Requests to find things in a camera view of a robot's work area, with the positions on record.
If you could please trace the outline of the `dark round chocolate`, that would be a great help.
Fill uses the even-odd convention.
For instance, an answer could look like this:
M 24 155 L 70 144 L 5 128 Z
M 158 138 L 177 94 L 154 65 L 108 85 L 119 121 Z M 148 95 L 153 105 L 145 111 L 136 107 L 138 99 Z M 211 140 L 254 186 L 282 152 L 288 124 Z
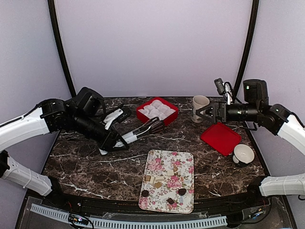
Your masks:
M 148 196 L 149 196 L 149 191 L 143 190 L 143 191 L 141 192 L 141 195 L 142 195 L 143 197 L 148 197 Z

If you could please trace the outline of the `dark heart chocolate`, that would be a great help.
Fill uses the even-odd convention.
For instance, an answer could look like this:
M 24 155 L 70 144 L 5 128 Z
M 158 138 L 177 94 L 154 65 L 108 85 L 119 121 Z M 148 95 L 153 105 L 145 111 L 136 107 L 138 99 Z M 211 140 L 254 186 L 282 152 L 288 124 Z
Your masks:
M 186 194 L 186 189 L 185 189 L 185 188 L 179 189 L 179 190 L 178 190 L 178 194 L 179 194 L 180 196 L 185 195 L 185 194 Z

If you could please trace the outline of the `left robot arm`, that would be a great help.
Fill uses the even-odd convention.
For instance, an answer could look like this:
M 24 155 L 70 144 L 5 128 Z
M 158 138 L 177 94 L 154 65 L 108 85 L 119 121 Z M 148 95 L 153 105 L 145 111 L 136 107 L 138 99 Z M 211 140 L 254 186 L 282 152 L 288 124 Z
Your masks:
M 60 130 L 74 131 L 96 141 L 101 154 L 129 149 L 129 144 L 112 127 L 130 116 L 129 108 L 120 105 L 107 112 L 104 98 L 83 87 L 69 99 L 44 100 L 24 115 L 0 125 L 0 177 L 47 197 L 57 208 L 67 204 L 57 179 L 38 174 L 21 165 L 7 148 L 30 138 Z

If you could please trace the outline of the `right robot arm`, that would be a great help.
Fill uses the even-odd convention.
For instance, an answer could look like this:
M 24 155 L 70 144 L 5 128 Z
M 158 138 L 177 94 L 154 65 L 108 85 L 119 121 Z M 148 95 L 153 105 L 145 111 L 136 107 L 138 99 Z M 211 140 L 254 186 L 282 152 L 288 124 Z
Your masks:
M 281 104 L 269 105 L 267 84 L 264 80 L 250 79 L 243 82 L 244 100 L 242 103 L 231 94 L 230 85 L 218 78 L 214 81 L 219 95 L 227 102 L 211 102 L 202 108 L 196 108 L 195 114 L 215 124 L 218 121 L 253 122 L 254 127 L 262 126 L 275 136 L 289 142 L 301 153 L 305 152 L 305 126 L 298 116 Z M 248 187 L 243 203 L 253 207 L 262 197 L 277 195 L 305 194 L 304 174 L 271 177 L 260 176 Z

